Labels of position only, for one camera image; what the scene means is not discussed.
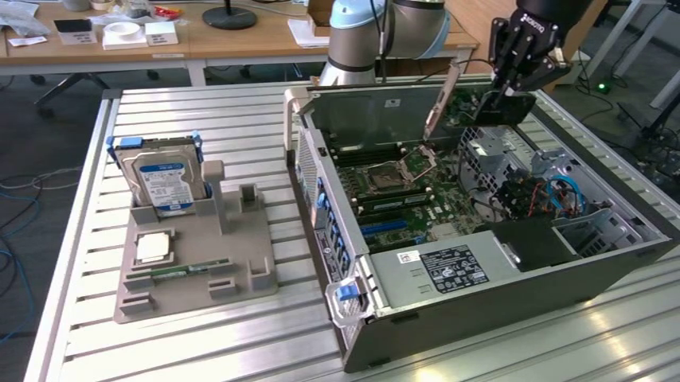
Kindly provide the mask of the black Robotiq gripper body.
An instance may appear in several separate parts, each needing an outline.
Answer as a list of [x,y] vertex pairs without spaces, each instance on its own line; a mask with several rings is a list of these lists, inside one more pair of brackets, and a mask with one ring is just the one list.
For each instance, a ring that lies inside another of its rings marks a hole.
[[518,45],[560,47],[565,58],[564,45],[569,30],[576,26],[591,1],[517,1],[510,17],[514,33],[512,48]]

